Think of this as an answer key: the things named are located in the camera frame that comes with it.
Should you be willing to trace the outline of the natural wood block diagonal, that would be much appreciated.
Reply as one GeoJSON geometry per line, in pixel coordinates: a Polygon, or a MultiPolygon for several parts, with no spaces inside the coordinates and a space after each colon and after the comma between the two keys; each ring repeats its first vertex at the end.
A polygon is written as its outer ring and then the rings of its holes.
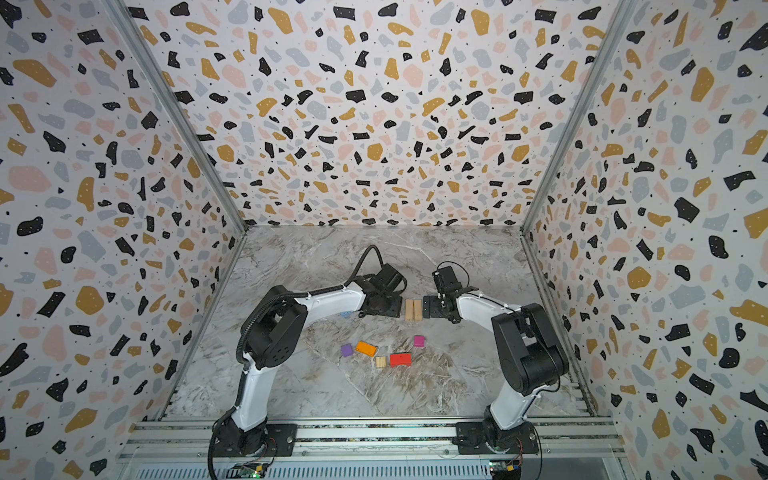
{"type": "Polygon", "coordinates": [[[413,301],[414,320],[421,321],[423,319],[423,307],[421,300],[413,301]]]}

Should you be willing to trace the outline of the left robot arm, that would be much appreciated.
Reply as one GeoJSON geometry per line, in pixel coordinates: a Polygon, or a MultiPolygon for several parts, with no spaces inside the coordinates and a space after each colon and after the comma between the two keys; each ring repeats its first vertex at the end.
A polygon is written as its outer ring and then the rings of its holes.
{"type": "Polygon", "coordinates": [[[277,449],[269,436],[268,401],[278,368],[294,354],[304,329],[344,312],[397,318],[402,306],[400,283],[380,283],[364,275],[314,291],[272,287],[241,328],[235,349],[242,366],[237,394],[233,406],[212,426],[208,458],[277,449]]]}

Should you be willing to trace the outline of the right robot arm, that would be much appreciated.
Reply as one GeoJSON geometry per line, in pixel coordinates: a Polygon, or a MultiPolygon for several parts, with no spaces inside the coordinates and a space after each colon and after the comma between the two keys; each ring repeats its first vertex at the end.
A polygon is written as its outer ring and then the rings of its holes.
{"type": "Polygon", "coordinates": [[[421,313],[425,318],[445,319],[454,324],[474,322],[491,331],[504,383],[484,418],[472,433],[460,433],[457,446],[472,451],[512,449],[536,452],[530,436],[533,426],[528,413],[545,392],[559,388],[569,371],[568,355],[544,308],[536,303],[511,305],[463,288],[425,296],[421,313]]]}

